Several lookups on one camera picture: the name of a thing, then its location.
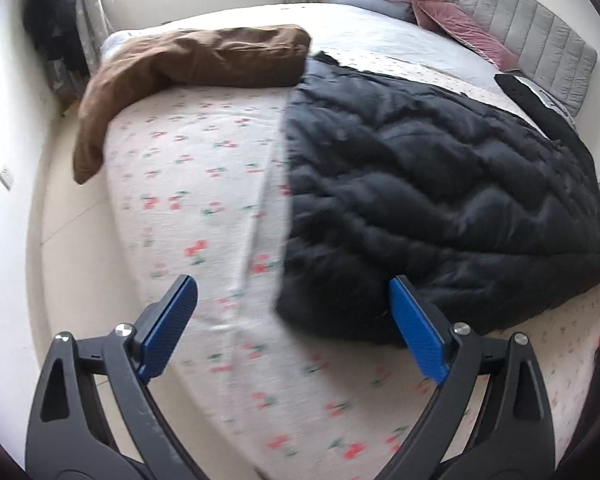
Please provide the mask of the brown folded garment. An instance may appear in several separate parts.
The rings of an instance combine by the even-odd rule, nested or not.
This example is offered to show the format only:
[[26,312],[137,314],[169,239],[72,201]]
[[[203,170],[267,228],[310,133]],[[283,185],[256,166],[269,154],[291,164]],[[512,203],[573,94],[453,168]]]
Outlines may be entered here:
[[128,41],[86,86],[73,180],[83,184],[102,168],[108,126],[128,106],[172,86],[292,87],[310,47],[311,36],[298,25],[179,30]]

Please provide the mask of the black garment by headboard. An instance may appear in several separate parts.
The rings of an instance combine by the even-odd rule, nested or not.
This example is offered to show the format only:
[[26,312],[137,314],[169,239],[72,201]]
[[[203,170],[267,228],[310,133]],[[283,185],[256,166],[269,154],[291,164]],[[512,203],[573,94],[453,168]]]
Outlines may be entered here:
[[540,127],[547,139],[560,142],[578,157],[591,157],[577,131],[554,108],[548,107],[528,84],[524,84],[512,74],[496,74],[494,79],[506,96]]

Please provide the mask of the white wall socket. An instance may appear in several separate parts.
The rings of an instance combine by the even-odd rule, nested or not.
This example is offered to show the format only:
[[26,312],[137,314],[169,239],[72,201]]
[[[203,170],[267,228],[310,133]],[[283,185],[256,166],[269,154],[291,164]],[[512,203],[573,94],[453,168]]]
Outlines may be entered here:
[[0,181],[1,184],[4,185],[4,188],[6,188],[6,190],[10,191],[12,189],[14,178],[7,169],[3,169],[2,171],[0,171]]

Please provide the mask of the dark clothes hanging left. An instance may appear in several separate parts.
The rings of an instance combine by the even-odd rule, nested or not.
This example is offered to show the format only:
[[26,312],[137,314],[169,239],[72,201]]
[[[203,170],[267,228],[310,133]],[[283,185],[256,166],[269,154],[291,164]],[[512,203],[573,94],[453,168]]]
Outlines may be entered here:
[[23,26],[58,99],[65,104],[81,99],[90,72],[78,31],[76,0],[27,0]]

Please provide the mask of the black quilted puffer jacket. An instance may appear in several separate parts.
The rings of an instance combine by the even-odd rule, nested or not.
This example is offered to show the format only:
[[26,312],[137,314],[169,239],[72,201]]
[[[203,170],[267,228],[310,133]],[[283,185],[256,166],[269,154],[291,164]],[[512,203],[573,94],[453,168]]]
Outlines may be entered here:
[[600,284],[592,155],[547,139],[523,110],[320,54],[283,130],[291,227],[276,310],[297,330],[400,344],[399,275],[482,334]]

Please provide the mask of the grey padded headboard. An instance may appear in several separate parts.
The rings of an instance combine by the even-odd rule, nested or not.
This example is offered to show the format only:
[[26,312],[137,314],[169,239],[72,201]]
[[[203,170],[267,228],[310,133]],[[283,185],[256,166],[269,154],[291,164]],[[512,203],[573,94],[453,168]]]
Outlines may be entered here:
[[536,0],[448,0],[518,56],[518,68],[573,116],[579,114],[596,50]]

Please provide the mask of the white cherry-print bed sheet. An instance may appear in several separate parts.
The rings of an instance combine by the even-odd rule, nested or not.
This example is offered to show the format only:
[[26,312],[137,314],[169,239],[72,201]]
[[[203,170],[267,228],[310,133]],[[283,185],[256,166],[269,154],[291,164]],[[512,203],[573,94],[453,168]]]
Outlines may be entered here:
[[[521,114],[502,90],[391,58],[337,62]],[[172,364],[228,440],[268,478],[370,479],[413,429],[434,382],[402,342],[313,336],[277,313],[291,227],[283,122],[294,88],[178,86],[132,104],[108,128],[109,194],[142,299],[181,274],[198,283]],[[598,326],[600,284],[488,333],[528,335],[558,456],[582,412]]]

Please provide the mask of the light blue folded blanket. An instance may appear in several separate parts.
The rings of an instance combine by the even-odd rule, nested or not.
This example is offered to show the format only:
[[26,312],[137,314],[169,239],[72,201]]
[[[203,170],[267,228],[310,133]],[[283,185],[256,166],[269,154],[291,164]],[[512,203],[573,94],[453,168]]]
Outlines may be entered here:
[[412,6],[405,2],[392,2],[388,0],[332,0],[332,3],[356,6],[363,10],[395,18],[396,20],[416,23]]

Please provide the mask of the pink velvet pillow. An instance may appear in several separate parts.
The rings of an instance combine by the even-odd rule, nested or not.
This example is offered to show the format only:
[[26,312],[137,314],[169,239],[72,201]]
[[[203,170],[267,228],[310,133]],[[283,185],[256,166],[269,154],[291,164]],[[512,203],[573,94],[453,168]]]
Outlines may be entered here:
[[416,24],[430,32],[442,32],[477,53],[501,72],[516,70],[518,58],[504,44],[485,32],[457,4],[446,0],[405,0]]

